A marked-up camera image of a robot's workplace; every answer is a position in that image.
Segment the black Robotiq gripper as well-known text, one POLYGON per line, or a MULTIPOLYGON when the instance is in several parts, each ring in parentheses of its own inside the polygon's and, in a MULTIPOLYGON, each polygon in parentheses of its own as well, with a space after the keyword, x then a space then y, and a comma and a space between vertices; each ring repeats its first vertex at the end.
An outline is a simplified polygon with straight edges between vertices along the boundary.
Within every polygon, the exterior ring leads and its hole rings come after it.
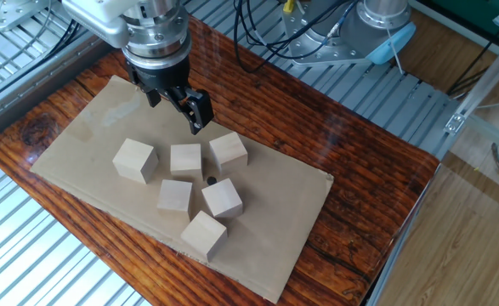
POLYGON ((150 59, 151 67, 137 64, 135 58, 126 56, 127 72, 134 85, 150 88, 146 97, 151 107, 162 100, 157 89, 166 89, 163 95, 182 113, 190 124, 190 132, 197 135, 213 118, 209 93, 190 87, 190 58, 185 56, 176 64, 163 59, 150 59))

